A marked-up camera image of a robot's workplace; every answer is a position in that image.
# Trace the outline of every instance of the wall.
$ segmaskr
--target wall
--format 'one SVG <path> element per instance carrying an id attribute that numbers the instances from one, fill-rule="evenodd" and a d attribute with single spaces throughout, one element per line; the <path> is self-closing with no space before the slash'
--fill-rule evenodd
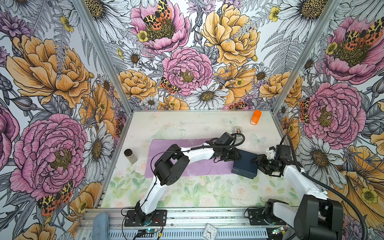
<path id="1" fill-rule="evenodd" d="M 344 16 L 329 24 L 302 68 L 302 97 L 277 112 L 304 169 L 359 208 L 369 239 L 384 239 L 383 10 L 383 1 L 342 1 L 336 13 Z M 353 41 L 371 26 L 377 34 Z M 356 214 L 329 195 L 344 207 L 343 238 L 360 239 Z"/>
<path id="2" fill-rule="evenodd" d="M 327 3 L 306 2 L 132 0 L 119 23 L 91 14 L 133 108 L 271 109 Z"/>
<path id="3" fill-rule="evenodd" d="M 74 239 L 126 113 L 71 1 L 0 7 L 1 238 Z"/>

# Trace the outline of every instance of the purple paper sheet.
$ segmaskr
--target purple paper sheet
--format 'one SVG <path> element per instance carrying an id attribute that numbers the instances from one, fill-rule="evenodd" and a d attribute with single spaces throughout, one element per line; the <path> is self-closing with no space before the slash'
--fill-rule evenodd
<path id="1" fill-rule="evenodd" d="M 145 177 L 153 177 L 150 163 L 153 156 L 159 152 L 166 151 L 172 144 L 177 144 L 179 147 L 194 147 L 203 144 L 209 139 L 154 139 L 149 146 L 147 167 L 145 169 Z M 157 155 L 152 161 L 152 168 L 155 169 L 155 162 L 162 154 Z M 233 162 L 218 162 L 214 163 L 213 159 L 200 160 L 189 164 L 184 170 L 182 177 L 188 176 L 203 176 L 203 175 L 224 175 L 232 174 L 231 170 Z"/>

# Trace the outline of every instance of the orange bottle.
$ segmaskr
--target orange bottle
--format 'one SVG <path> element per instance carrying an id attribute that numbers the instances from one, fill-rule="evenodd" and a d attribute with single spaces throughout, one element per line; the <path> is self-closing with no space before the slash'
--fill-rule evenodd
<path id="1" fill-rule="evenodd" d="M 259 110 L 254 111 L 252 118 L 251 118 L 251 124 L 256 125 L 262 115 L 262 112 Z"/>

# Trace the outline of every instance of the table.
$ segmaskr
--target table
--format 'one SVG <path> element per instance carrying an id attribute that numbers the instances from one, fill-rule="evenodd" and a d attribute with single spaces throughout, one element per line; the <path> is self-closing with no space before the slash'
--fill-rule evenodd
<path id="1" fill-rule="evenodd" d="M 245 142 L 239 149 L 263 154 L 281 137 L 269 111 L 263 111 L 257 125 L 250 124 L 253 111 L 138 111 L 135 112 L 122 145 L 102 208 L 135 206 L 151 183 L 144 172 L 148 148 L 153 139 L 204 139 L 233 133 L 242 128 Z M 131 164 L 124 156 L 130 148 L 138 158 Z M 254 179 L 236 174 L 181 177 L 169 186 L 157 207 L 247 207 L 261 206 L 269 198 L 298 206 L 300 201 L 284 177 L 270 177 L 259 171 Z"/>

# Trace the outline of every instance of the clock face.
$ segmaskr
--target clock face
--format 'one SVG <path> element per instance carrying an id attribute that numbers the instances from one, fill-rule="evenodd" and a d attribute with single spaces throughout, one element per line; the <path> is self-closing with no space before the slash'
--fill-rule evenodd
<path id="1" fill-rule="evenodd" d="M 205 238 L 206 240 L 214 240 L 216 238 L 217 232 L 217 228 L 210 224 L 207 224 L 203 232 L 203 238 Z"/>

